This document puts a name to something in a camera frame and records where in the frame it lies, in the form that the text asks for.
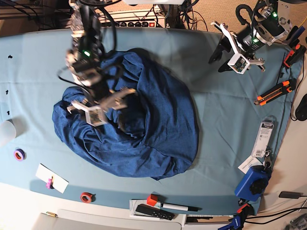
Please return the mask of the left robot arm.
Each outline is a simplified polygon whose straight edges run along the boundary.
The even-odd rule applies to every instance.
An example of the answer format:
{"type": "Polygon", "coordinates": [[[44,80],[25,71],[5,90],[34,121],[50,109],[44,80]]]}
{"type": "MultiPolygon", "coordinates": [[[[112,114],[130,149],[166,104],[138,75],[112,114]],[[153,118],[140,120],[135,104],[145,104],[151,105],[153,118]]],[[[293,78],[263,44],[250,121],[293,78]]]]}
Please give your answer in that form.
{"type": "Polygon", "coordinates": [[[234,54],[218,69],[219,72],[244,74],[252,65],[264,72],[265,61],[255,57],[256,51],[290,34],[293,27],[289,15],[289,3],[284,0],[259,0],[253,9],[246,4],[238,5],[236,17],[245,28],[235,33],[229,31],[225,23],[213,21],[211,25],[222,32],[222,37],[209,63],[220,60],[224,51],[233,51],[234,54]]]}

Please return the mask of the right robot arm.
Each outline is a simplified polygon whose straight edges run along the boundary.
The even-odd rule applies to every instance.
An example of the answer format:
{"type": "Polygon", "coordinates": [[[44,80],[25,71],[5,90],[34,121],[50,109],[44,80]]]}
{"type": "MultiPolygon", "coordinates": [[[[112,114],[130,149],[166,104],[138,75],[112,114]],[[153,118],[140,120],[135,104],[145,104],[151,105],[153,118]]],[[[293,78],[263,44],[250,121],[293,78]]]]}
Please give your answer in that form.
{"type": "Polygon", "coordinates": [[[86,110],[86,106],[90,109],[99,109],[103,113],[107,113],[109,109],[125,111],[128,107],[125,97],[135,94],[135,89],[122,87],[115,92],[107,83],[111,79],[123,77],[127,71],[122,57],[106,63],[116,52],[117,34],[114,19],[105,10],[104,3],[71,0],[69,4],[74,10],[71,16],[73,43],[72,49],[66,54],[66,68],[73,75],[72,83],[84,92],[85,101],[81,103],[62,100],[56,106],[66,109],[69,113],[86,110]],[[96,9],[99,9],[111,23],[113,48],[109,52],[105,51],[102,44],[101,23],[96,9]]]}

